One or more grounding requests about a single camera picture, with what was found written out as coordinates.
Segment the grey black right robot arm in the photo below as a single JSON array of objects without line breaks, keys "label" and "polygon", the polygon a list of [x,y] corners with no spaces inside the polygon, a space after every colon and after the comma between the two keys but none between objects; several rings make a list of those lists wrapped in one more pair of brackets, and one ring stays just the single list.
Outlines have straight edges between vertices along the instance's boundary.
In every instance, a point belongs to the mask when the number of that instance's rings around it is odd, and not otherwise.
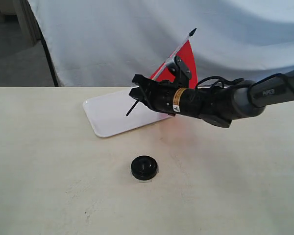
[{"label": "grey black right robot arm", "polygon": [[198,118],[213,126],[229,128],[233,120],[256,117],[268,105],[294,101],[294,70],[276,73],[258,82],[221,76],[200,80],[188,88],[180,73],[173,82],[157,82],[137,74],[129,96],[150,110],[170,116]]}]

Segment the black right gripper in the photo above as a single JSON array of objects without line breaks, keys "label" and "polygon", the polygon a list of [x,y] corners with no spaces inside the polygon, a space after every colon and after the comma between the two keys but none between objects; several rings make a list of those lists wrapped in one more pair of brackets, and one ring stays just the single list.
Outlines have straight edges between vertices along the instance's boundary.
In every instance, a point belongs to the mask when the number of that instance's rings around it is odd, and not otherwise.
[{"label": "black right gripper", "polygon": [[203,92],[199,89],[176,87],[169,83],[154,81],[141,74],[134,75],[132,83],[138,87],[132,88],[129,96],[136,104],[142,103],[153,111],[171,116],[200,116]]}]

